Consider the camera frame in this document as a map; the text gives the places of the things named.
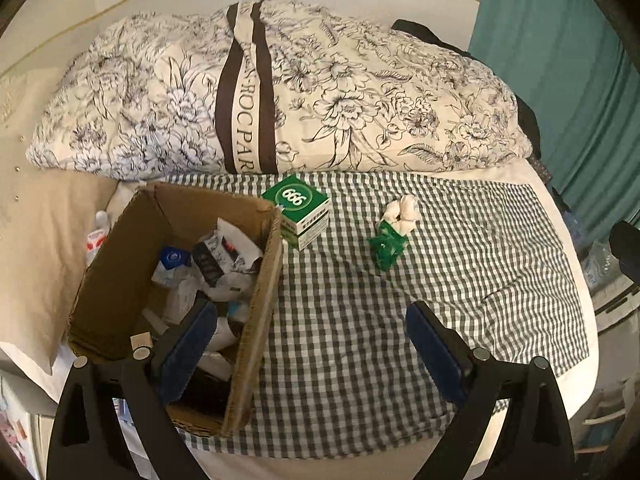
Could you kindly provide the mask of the tan paper box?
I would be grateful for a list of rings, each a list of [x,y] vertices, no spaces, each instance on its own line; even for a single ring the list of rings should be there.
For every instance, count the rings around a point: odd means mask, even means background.
[[[139,349],[153,347],[153,339],[150,332],[138,333],[130,337],[131,349],[136,352]]]

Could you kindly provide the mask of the clear blue-label floss jar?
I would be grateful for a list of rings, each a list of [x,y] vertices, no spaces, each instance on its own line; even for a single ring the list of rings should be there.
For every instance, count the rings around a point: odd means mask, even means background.
[[[166,287],[176,287],[191,271],[191,253],[177,247],[167,246],[160,252],[152,282]]]

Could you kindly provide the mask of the white dark-label sachet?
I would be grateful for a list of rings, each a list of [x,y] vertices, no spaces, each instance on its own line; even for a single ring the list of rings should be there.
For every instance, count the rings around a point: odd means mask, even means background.
[[[216,228],[192,249],[202,291],[213,301],[243,301],[253,295],[262,250],[237,226],[218,218]]]

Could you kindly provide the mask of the black garment behind duvet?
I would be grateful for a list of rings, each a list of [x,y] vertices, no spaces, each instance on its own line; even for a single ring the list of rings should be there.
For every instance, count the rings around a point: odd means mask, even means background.
[[[541,159],[540,130],[535,112],[519,96],[515,96],[518,104],[518,125],[532,144],[533,158]]]

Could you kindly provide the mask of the teal curtain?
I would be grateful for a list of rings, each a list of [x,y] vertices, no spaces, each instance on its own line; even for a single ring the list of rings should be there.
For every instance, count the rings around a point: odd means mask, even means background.
[[[588,240],[639,211],[639,73],[592,0],[480,0],[470,51],[535,112]]]

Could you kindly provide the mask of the beige pillow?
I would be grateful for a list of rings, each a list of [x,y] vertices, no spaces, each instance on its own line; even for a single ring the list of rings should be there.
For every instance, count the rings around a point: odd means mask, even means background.
[[[84,274],[87,234],[116,186],[29,164],[1,178],[1,341],[47,374]]]

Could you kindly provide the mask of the green white medicine box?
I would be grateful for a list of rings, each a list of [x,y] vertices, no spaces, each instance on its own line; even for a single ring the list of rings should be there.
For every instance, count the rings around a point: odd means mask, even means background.
[[[298,177],[286,177],[262,198],[280,210],[282,238],[297,250],[308,247],[329,225],[332,200]]]

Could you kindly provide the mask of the beige tufted headboard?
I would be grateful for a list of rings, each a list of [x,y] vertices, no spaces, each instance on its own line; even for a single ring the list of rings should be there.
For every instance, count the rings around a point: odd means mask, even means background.
[[[62,77],[60,68],[40,68],[1,79],[1,222],[10,218],[22,188],[37,168],[26,151],[36,125]]]

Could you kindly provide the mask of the floral folded duvet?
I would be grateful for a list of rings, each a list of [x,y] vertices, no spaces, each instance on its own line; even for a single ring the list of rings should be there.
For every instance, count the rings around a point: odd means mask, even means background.
[[[323,6],[140,13],[70,63],[27,158],[145,180],[191,171],[457,171],[532,154],[518,100],[447,47]]]

